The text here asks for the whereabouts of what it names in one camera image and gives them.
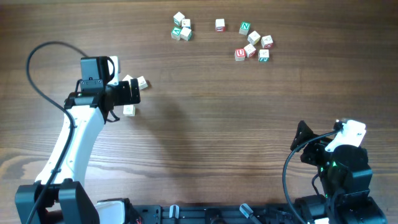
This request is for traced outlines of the green letter E block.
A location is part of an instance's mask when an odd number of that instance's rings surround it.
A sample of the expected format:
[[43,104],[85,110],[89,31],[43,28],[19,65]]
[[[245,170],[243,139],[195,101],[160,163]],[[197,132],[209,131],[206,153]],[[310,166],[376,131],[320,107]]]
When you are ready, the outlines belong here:
[[123,106],[123,115],[124,116],[135,116],[136,108],[134,105],[124,105]]

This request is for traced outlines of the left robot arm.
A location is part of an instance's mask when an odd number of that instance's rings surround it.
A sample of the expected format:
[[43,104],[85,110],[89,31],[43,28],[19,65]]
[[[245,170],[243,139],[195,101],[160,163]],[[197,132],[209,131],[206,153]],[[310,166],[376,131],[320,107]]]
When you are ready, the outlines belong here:
[[135,223],[139,214],[126,198],[93,204],[84,189],[93,145],[115,106],[140,103],[137,79],[119,80],[119,59],[83,57],[82,78],[64,102],[65,119],[53,152],[15,203],[22,223]]

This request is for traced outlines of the red letter V block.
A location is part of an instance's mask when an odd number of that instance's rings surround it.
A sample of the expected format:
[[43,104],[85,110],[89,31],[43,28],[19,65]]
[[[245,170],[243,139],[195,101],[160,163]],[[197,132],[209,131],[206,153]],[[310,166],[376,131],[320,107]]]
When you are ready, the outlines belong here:
[[146,79],[143,76],[138,77],[137,78],[137,82],[138,82],[140,90],[143,90],[143,89],[148,87],[147,81],[146,81]]

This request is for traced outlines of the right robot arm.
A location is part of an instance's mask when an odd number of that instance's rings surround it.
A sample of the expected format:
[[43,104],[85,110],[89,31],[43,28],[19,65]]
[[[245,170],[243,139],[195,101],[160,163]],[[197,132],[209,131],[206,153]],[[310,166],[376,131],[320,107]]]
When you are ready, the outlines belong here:
[[336,121],[331,132],[321,135],[299,122],[291,153],[301,151],[300,160],[316,166],[324,191],[313,195],[313,204],[306,198],[287,201],[299,223],[387,223],[369,195],[373,172],[361,147],[365,134],[366,125],[352,119]]

